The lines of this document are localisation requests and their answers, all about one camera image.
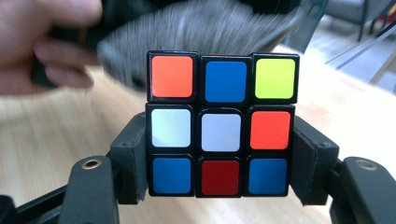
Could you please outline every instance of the hand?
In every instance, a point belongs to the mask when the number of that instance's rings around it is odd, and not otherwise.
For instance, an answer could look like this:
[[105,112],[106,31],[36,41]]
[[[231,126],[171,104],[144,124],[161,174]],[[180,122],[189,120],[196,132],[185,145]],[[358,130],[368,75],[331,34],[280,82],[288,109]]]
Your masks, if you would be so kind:
[[34,56],[56,85],[90,87],[84,65],[98,64],[95,52],[46,34],[53,25],[87,28],[101,16],[100,0],[0,0],[0,94],[49,90],[32,82]]

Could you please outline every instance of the table surface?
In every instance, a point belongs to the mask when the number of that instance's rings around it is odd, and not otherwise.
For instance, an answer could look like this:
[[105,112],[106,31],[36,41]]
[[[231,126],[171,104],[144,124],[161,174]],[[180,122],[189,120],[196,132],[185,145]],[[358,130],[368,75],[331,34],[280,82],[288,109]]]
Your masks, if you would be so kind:
[[[95,85],[87,91],[0,97],[0,194],[16,205],[65,185],[75,162],[105,155],[126,123],[144,111],[145,93],[124,88],[101,67],[89,69]],[[303,56],[296,115],[337,143],[340,159],[377,161],[396,176],[396,97]],[[329,205],[302,207],[292,189],[281,198],[148,196],[139,205],[120,206],[120,222],[330,223],[328,211]]]

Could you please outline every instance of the metal screw hole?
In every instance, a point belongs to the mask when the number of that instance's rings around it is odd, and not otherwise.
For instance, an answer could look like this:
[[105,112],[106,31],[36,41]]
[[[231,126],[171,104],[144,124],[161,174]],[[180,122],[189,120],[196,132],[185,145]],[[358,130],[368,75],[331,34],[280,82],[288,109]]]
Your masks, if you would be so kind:
[[100,166],[101,163],[102,162],[99,160],[89,160],[82,164],[82,169],[91,170],[91,169],[94,169],[94,168]]
[[376,170],[376,165],[370,161],[365,161],[365,160],[356,160],[356,164],[364,170],[369,170],[369,171],[374,171]]

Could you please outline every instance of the rubik's cube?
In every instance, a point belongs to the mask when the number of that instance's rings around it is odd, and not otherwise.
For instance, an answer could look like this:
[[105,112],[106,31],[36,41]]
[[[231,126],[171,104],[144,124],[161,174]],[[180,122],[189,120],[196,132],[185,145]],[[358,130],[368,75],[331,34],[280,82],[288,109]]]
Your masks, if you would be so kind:
[[148,53],[151,196],[285,196],[299,56]]

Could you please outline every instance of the yellow sticker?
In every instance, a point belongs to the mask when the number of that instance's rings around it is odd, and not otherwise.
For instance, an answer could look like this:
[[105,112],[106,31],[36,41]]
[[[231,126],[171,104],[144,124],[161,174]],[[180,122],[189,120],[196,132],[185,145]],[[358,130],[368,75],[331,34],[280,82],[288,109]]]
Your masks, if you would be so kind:
[[295,67],[293,59],[259,59],[256,62],[256,97],[290,99],[294,93]]

